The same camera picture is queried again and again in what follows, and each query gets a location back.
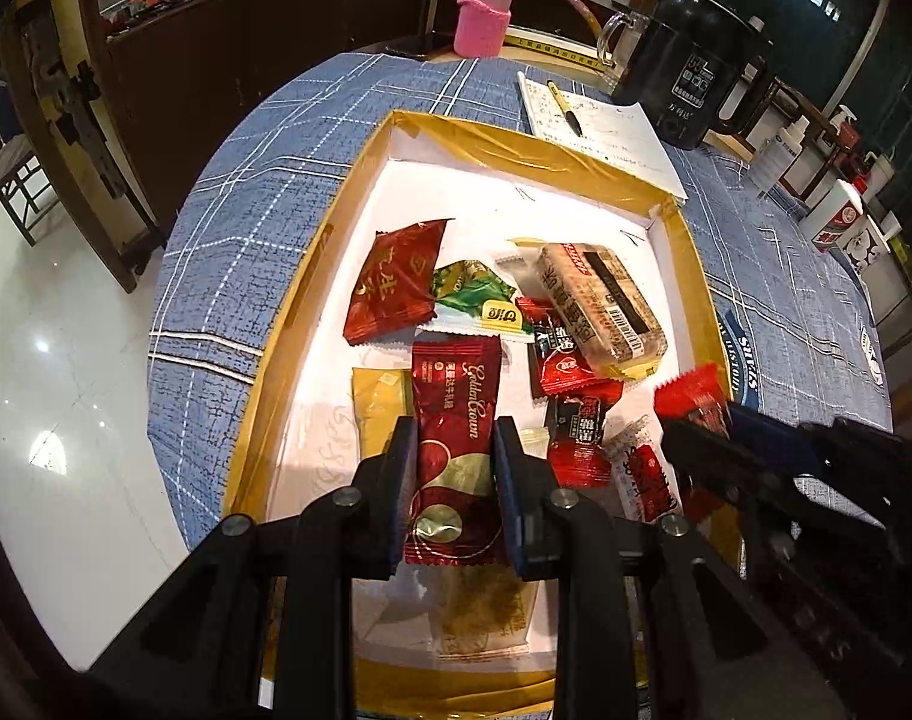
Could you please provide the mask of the red golden crown snack bar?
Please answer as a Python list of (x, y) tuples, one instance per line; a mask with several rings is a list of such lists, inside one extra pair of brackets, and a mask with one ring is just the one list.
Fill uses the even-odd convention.
[(409, 564), (463, 567), (502, 559), (490, 460), (501, 375), (495, 337), (456, 335), (412, 346), (419, 447), (404, 550)]

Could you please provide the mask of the beige pastry snack pack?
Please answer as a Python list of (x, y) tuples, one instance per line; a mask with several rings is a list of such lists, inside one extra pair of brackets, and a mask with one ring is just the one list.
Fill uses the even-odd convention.
[(420, 577), (438, 655), (488, 658), (527, 644), (536, 589), (511, 567), (428, 566)]

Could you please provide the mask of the small red candy packet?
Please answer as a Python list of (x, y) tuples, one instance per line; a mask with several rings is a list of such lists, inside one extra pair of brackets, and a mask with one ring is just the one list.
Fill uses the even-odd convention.
[(714, 364), (698, 366), (660, 385), (655, 390), (653, 408), (661, 422), (684, 419), (710, 433), (730, 435), (728, 397), (719, 387), (718, 367)]

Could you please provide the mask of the red black candy packet lower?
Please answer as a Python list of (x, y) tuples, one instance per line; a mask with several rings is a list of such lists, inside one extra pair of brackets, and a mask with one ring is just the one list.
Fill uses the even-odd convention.
[(564, 488), (598, 489), (611, 483), (612, 466), (602, 450), (611, 403), (588, 394), (555, 395), (547, 410), (547, 461)]

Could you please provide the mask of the clear red printed packet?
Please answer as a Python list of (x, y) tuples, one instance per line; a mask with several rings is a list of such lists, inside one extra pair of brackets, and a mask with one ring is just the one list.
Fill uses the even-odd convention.
[(623, 516), (653, 525), (680, 515), (682, 500), (673, 467), (662, 453), (658, 422), (641, 415), (602, 443), (612, 465)]

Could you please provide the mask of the dark red foil packet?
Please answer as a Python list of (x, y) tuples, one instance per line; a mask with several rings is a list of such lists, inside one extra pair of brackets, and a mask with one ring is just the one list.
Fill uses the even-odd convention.
[(420, 221), (374, 236), (344, 322), (350, 346), (417, 327), (435, 317), (431, 282), (446, 220)]

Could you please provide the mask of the green white snack packet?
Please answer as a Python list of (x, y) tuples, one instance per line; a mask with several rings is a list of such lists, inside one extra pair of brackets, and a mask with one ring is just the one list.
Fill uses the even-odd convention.
[(522, 337), (526, 320), (516, 304), (518, 289), (478, 260), (458, 260), (433, 271), (435, 317), (425, 330), (440, 333), (502, 333)]

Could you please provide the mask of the brown cracker pack with barcode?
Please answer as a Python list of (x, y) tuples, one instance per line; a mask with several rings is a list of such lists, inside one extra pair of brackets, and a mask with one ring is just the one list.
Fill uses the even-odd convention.
[(551, 242), (539, 250), (536, 275), (568, 335), (596, 376), (652, 376), (669, 343), (655, 312), (612, 250)]

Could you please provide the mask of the yellow-rimmed cardboard tray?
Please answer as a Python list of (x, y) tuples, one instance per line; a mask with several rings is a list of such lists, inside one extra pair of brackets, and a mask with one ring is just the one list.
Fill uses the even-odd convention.
[(638, 107), (534, 132), (396, 110), (280, 304), (225, 505), (274, 520), (417, 426), (403, 559), (353, 585), (355, 697), (392, 717), (497, 717), (554, 692), (554, 585), (506, 557), (497, 419), (563, 486), (628, 518), (679, 511), (658, 385), (723, 379), (685, 192)]

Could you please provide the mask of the white red carton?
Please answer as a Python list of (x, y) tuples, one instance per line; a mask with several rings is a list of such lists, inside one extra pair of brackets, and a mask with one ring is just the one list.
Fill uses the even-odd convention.
[(824, 252), (837, 244), (863, 216), (863, 200), (851, 182), (837, 179), (822, 200), (799, 222), (804, 239)]

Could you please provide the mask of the white spray bottle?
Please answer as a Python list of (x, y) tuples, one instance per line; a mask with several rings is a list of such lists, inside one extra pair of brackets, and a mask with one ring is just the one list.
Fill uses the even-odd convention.
[(798, 160), (799, 154), (803, 151), (808, 126), (808, 117), (801, 115), (796, 121), (781, 127), (752, 156), (747, 169), (747, 181), (752, 184), (759, 197), (765, 197), (794, 161)]

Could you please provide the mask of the white open notebook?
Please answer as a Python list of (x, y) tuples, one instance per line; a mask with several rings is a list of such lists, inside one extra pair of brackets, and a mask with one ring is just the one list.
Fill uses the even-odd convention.
[(550, 96), (547, 82), (536, 82), (522, 71), (516, 73), (516, 80), (534, 137), (579, 151), (674, 199), (687, 200), (676, 168), (639, 104), (614, 106), (560, 90), (583, 127), (583, 135), (577, 137)]

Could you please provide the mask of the blue plaid tablecloth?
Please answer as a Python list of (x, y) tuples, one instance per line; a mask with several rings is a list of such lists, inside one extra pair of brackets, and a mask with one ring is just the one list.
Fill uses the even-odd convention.
[[(218, 147), (171, 232), (148, 333), (148, 438), (184, 543), (217, 522), (278, 306), (373, 130), (394, 109), (524, 130), (526, 75), (511, 60), (346, 52), (285, 83)], [(757, 197), (734, 156), (705, 145), (669, 158), (742, 403), (790, 424), (889, 429), (853, 266), (801, 234), (785, 192)]]

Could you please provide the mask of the black yellow pen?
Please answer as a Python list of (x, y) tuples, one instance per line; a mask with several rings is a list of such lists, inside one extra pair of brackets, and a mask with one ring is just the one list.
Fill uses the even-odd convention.
[(547, 89), (549, 89), (550, 96), (554, 99), (554, 103), (560, 109), (566, 125), (573, 130), (573, 133), (575, 133), (577, 137), (581, 137), (581, 135), (583, 135), (583, 127), (581, 126), (580, 121), (578, 121), (577, 114), (575, 114), (572, 106), (570, 106), (568, 99), (565, 98), (565, 94), (560, 91), (557, 83), (552, 82), (552, 80), (547, 82)]

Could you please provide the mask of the black electric kettle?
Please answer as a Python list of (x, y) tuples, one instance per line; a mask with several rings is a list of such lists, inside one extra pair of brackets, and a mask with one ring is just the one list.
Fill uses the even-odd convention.
[(773, 82), (772, 50), (716, 0), (658, 0), (650, 15), (617, 11), (596, 39), (612, 103), (638, 104), (658, 138), (685, 151), (707, 133), (752, 125)]

